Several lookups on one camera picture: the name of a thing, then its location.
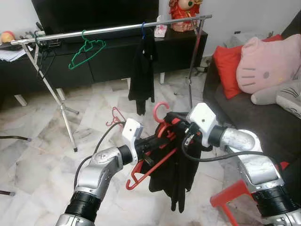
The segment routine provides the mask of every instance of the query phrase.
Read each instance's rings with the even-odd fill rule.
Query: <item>tv stand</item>
[[[203,31],[195,66],[200,65],[207,36]],[[189,68],[195,37],[194,31],[181,33],[168,28],[165,38],[155,38],[158,61],[154,63],[154,72],[161,73],[161,81],[164,75],[162,73]],[[63,40],[61,46],[54,47],[56,57],[48,71],[48,81],[54,88],[61,89],[127,79],[131,77],[133,58],[140,40],[141,35],[107,39],[105,49],[74,70],[69,70],[68,64],[83,42],[68,43]],[[84,60],[92,54],[93,52],[83,53],[77,60]],[[45,60],[44,69],[51,58],[49,56]],[[26,55],[14,62],[0,61],[0,71],[0,99],[3,95],[46,90],[40,78],[36,77],[36,71]]]

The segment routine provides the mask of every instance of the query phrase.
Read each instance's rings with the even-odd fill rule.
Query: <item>red figurine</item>
[[[199,7],[203,0],[169,0],[169,6],[172,19],[193,17],[199,13]],[[172,29],[177,32],[193,30],[191,22],[179,22],[171,25]]]

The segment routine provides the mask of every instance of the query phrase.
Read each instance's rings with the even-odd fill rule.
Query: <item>green hanger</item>
[[[105,41],[102,41],[102,40],[93,40],[93,41],[90,41],[89,39],[85,38],[84,37],[84,32],[86,30],[83,30],[82,33],[81,33],[81,37],[83,38],[83,40],[85,40],[85,44],[79,49],[79,51],[73,56],[72,60],[71,60],[71,63],[68,65],[69,69],[70,70],[73,70],[74,68],[82,65],[83,63],[87,62],[88,60],[91,60],[93,57],[95,57],[105,46],[106,46],[106,42]],[[75,58],[81,54],[82,52],[89,52],[91,49],[93,49],[94,47],[94,44],[98,44],[98,43],[101,43],[101,48],[96,52],[94,53],[92,56],[90,56],[88,59],[78,63],[78,64],[75,64],[74,63],[74,60]]]

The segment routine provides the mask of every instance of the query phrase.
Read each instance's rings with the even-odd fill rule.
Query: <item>red cushion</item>
[[[282,40],[280,34],[264,39],[263,41]],[[236,69],[240,62],[242,46],[225,48],[218,46],[213,54],[213,58],[222,81],[222,87],[227,99],[231,99],[241,93],[236,81]]]

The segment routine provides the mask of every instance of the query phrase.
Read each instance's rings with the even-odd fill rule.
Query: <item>black garment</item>
[[[165,148],[154,150],[149,155],[156,164],[174,148],[178,148],[167,161],[150,174],[149,190],[151,192],[164,190],[171,198],[171,210],[175,211],[178,202],[179,212],[182,213],[185,205],[185,193],[191,190],[198,169],[198,162],[187,159],[181,151],[181,142],[185,133],[184,130],[178,128],[179,123],[170,128],[176,133],[176,139]],[[188,146],[187,153],[195,158],[200,158],[202,150],[205,148],[194,142]],[[144,162],[141,173],[145,174],[150,169],[151,166]]]
[[[145,101],[154,95],[154,70],[152,62],[158,59],[154,34],[148,34],[141,40],[134,60],[131,86],[128,94],[129,100],[136,100],[137,114],[145,114]]]

